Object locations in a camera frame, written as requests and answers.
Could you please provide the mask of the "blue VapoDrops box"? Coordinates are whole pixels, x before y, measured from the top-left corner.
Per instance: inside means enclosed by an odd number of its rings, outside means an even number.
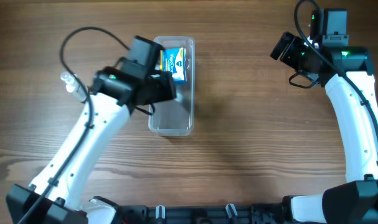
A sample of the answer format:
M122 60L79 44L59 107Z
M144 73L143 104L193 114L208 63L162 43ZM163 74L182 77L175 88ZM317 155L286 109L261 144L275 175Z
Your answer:
M170 72L175 83L186 83L186 49L181 47L160 51L159 68Z

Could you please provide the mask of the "clear plastic container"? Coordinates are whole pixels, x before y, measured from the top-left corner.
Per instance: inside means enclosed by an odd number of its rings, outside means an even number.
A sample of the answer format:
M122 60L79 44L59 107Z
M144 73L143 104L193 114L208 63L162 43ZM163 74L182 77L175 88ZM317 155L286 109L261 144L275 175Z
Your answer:
M195 102L195 42L187 36L158 36L155 42L164 49L184 47L186 49L187 82L176 85L176 98L154 105L149 117L150 131L160 136L188 136L194 128Z

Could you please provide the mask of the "clear spray bottle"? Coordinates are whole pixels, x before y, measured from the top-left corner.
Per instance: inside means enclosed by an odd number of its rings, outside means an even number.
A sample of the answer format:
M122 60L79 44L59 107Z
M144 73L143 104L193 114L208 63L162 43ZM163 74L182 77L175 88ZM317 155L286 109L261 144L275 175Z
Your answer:
M78 75L72 75L69 72L62 72L60 79L65 83L65 89L68 93L74 96L79 102L84 103L87 100L87 95L84 90L87 90L87 86L81 87L76 80Z

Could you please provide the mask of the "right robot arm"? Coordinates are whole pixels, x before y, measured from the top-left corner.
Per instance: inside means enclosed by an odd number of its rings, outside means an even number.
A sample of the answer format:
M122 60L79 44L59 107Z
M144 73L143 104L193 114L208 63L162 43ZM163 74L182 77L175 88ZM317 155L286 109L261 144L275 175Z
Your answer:
M270 56L325 89L346 160L345 184L289 199L291 220L378 223L378 105L368 50L341 44L313 45L309 39L284 32Z

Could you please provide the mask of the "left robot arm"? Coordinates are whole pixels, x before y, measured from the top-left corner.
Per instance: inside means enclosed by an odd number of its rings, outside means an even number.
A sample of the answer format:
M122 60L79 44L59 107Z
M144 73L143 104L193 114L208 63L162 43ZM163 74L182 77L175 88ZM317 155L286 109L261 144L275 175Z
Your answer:
M82 193L100 154L138 105L176 97L169 72L139 77L106 67L95 74L92 92L76 75L61 73L66 89L85 103L75 126L49 164L27 188L15 185L6 197L13 223L113 223L117 204L101 197L82 203Z

